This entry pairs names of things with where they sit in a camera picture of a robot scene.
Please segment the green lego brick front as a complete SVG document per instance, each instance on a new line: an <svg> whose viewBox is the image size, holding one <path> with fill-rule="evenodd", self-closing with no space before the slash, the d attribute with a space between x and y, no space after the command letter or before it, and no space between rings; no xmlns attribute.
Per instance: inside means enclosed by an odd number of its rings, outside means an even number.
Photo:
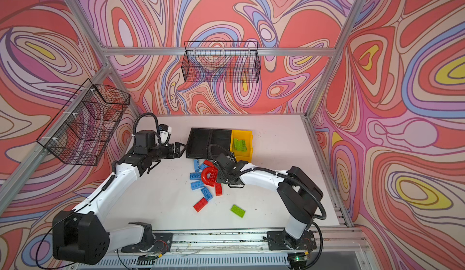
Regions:
<svg viewBox="0 0 465 270"><path fill-rule="evenodd" d="M240 218L243 218L244 215L245 215L245 213L246 213L246 211L245 211L244 209L240 208L240 207L237 206L237 205L233 205L233 206L231 207L230 211L231 211L232 213L234 213L235 215L237 215L238 217L240 217Z"/></svg>

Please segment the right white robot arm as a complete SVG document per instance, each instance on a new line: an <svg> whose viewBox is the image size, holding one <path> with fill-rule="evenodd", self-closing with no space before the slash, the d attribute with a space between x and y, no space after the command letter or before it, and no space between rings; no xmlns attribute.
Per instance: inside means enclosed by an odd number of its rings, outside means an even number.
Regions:
<svg viewBox="0 0 465 270"><path fill-rule="evenodd" d="M231 188L251 185L276 192L290 215L284 235L291 242L299 241L316 219L327 218L322 190L299 167L273 170L237 161L231 154L219 154L213 165L220 183Z"/></svg>

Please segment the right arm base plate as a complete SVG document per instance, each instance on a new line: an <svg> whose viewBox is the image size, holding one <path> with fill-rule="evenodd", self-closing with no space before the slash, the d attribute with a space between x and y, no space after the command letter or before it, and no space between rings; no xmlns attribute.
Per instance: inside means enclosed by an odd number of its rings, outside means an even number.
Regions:
<svg viewBox="0 0 465 270"><path fill-rule="evenodd" d="M307 250L309 252L317 249L316 239L313 232L304 231L301 238L293 238L285 230L268 231L263 238L268 243L269 250Z"/></svg>

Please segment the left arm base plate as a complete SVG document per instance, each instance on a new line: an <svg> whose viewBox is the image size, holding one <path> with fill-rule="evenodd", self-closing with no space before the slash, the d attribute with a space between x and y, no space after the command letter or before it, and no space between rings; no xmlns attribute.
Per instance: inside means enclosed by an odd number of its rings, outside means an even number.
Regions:
<svg viewBox="0 0 465 270"><path fill-rule="evenodd" d="M139 250L140 253L169 253L173 243L173 233L159 232L153 234L154 241L150 246Z"/></svg>

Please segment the green lego brick narrow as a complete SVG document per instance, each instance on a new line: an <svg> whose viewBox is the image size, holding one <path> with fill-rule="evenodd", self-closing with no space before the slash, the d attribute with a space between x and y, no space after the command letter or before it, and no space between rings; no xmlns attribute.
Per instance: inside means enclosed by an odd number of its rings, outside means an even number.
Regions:
<svg viewBox="0 0 465 270"><path fill-rule="evenodd" d="M242 152L247 151L247 144L246 144L246 141L240 140L240 141L238 142L238 150L239 150L239 151L242 151Z"/></svg>

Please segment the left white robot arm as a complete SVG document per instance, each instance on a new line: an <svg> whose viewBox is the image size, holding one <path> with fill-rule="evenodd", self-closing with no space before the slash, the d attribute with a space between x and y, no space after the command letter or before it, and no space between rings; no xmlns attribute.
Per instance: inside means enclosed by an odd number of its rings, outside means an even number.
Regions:
<svg viewBox="0 0 465 270"><path fill-rule="evenodd" d="M164 159L178 159L185 145L170 143L170 132L143 130L134 133L133 146L114 162L110 175L85 200L70 211L60 211L53 219L52 252L56 260L95 265L110 251L132 248L153 249L152 226L130 222L108 230L104 221L124 192L143 174L149 173Z"/></svg>

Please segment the green lego brick large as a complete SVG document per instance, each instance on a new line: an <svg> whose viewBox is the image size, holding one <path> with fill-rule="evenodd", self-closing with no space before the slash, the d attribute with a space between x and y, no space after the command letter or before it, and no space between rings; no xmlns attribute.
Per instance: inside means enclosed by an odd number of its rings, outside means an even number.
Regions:
<svg viewBox="0 0 465 270"><path fill-rule="evenodd" d="M236 151L241 151L242 150L242 142L239 139L234 138L233 145L234 145L234 149Z"/></svg>

